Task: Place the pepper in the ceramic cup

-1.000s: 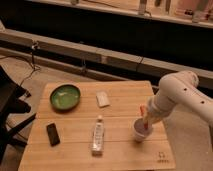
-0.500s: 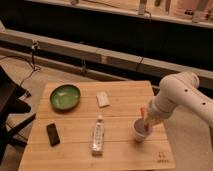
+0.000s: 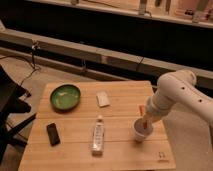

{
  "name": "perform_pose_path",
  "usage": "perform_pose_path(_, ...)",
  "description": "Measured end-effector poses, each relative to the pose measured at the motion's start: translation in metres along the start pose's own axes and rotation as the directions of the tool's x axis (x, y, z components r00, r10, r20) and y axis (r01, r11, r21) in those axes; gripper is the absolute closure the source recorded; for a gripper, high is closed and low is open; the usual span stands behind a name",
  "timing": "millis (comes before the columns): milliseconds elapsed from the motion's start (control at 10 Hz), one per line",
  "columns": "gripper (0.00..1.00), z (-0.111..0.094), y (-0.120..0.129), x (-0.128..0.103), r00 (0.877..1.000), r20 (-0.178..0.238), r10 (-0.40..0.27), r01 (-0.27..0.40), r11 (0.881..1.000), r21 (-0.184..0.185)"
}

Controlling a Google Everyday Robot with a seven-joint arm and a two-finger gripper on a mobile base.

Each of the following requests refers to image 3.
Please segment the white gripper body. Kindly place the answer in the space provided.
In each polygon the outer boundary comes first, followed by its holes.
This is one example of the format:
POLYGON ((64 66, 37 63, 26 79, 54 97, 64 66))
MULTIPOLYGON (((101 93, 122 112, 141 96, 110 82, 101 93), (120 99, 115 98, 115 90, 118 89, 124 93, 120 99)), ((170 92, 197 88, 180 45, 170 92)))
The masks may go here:
POLYGON ((166 98, 151 96, 145 104, 145 118, 158 122, 171 111, 171 102, 166 98))

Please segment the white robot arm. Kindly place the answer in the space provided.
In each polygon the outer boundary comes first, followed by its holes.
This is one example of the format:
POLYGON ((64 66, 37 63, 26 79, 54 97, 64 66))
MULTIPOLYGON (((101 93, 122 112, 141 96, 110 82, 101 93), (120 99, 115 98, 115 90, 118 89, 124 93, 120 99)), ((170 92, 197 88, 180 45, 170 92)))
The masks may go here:
POLYGON ((197 77, 190 70, 161 75, 157 91, 146 101, 144 119, 156 122, 168 115, 174 104, 180 103, 213 127, 213 98, 196 89, 196 82, 197 77))

